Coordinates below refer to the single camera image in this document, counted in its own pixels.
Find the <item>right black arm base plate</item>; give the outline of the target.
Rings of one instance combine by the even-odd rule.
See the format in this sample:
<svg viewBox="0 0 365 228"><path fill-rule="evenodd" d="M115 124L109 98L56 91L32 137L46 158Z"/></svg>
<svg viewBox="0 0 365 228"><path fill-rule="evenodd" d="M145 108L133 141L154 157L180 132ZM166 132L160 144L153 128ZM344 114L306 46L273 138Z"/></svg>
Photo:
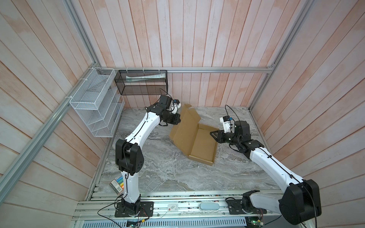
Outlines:
<svg viewBox="0 0 365 228"><path fill-rule="evenodd" d="M231 215L241 215L241 214L266 214L266 209L255 208L250 202L245 199L235 199L228 197L225 199L228 205L229 213Z"/></svg>

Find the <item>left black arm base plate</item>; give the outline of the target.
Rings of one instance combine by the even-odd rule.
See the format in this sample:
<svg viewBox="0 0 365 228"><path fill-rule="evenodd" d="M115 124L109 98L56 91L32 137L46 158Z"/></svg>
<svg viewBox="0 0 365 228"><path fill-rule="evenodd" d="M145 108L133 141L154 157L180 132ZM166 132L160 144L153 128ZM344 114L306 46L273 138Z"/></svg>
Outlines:
<svg viewBox="0 0 365 228"><path fill-rule="evenodd" d="M144 216L152 217L154 211L153 201L137 201L136 203L128 203L125 200L117 203L117 209L115 212L116 218Z"/></svg>

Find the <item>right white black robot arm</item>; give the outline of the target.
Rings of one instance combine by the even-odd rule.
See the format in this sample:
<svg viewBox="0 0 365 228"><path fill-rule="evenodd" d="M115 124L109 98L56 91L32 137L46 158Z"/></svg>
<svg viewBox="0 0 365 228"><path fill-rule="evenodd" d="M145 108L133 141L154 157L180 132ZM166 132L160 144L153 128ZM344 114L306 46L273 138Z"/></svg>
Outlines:
<svg viewBox="0 0 365 228"><path fill-rule="evenodd" d="M262 168L280 187L282 195L270 195L259 190L243 193L238 213L254 214L267 210L280 214L287 222L298 225L322 214L320 190L314 180L305 180L277 160L258 140L251 138L246 121L220 118L223 130L210 132L217 143L245 155Z"/></svg>

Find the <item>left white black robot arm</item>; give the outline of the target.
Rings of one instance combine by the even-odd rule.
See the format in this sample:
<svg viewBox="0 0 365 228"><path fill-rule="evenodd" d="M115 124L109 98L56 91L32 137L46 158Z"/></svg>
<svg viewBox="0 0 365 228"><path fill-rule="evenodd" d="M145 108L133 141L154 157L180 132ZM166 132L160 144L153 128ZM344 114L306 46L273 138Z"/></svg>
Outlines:
<svg viewBox="0 0 365 228"><path fill-rule="evenodd" d="M180 123L181 103L168 95L161 95L158 101L145 109L145 115L136 129L125 139L116 142L115 160L124 182L124 201L137 204L140 201L138 173L143 167L142 148L151 132L161 124Z"/></svg>

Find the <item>brown cardboard box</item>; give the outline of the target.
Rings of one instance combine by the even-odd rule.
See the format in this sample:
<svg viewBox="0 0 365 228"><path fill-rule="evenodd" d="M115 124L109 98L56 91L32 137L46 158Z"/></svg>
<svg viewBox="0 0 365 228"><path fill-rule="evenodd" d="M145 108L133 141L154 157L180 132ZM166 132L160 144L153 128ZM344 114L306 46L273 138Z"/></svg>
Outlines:
<svg viewBox="0 0 365 228"><path fill-rule="evenodd" d="M201 117L190 104L182 106L180 119L169 135L174 145L188 159L212 166L218 143L210 133L218 128L200 123Z"/></svg>

